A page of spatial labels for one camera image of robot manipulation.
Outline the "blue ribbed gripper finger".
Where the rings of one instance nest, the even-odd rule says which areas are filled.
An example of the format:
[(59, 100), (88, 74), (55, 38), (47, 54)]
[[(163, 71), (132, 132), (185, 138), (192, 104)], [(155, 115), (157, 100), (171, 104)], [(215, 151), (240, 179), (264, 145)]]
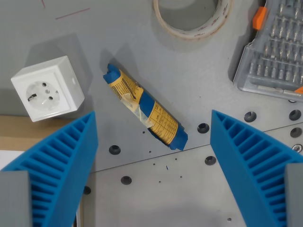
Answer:
[(216, 110), (210, 144), (246, 226), (286, 227), (285, 168), (302, 163), (302, 155)]
[(95, 112), (72, 121), (7, 164), (29, 174), (33, 226), (70, 227), (98, 149)]

